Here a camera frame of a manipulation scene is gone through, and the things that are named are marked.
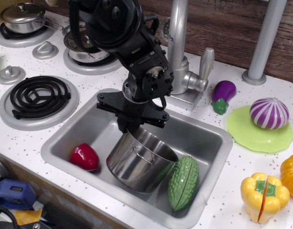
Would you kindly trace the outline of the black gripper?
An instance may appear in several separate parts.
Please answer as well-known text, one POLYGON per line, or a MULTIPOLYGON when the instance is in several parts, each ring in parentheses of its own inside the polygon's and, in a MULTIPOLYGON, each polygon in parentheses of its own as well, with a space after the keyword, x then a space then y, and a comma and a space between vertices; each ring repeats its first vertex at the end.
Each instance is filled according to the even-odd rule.
POLYGON ((122 133, 134 133, 143 124, 163 128, 169 120, 169 114, 164 108, 156 108, 150 100, 135 100, 131 95, 128 81, 124 82, 121 91, 99 92, 97 100, 97 108, 116 115, 118 129, 122 133))

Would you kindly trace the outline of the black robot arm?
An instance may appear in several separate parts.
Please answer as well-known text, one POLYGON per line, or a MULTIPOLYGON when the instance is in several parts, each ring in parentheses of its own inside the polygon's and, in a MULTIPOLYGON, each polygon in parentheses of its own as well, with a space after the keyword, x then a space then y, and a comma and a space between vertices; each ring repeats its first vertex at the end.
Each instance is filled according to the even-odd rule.
POLYGON ((143 124, 164 127, 174 75, 155 37, 157 16, 144 15, 136 0, 71 0, 68 5, 76 45, 85 52, 106 51, 129 71, 122 91, 98 94, 97 107, 114 113, 122 132, 143 124))

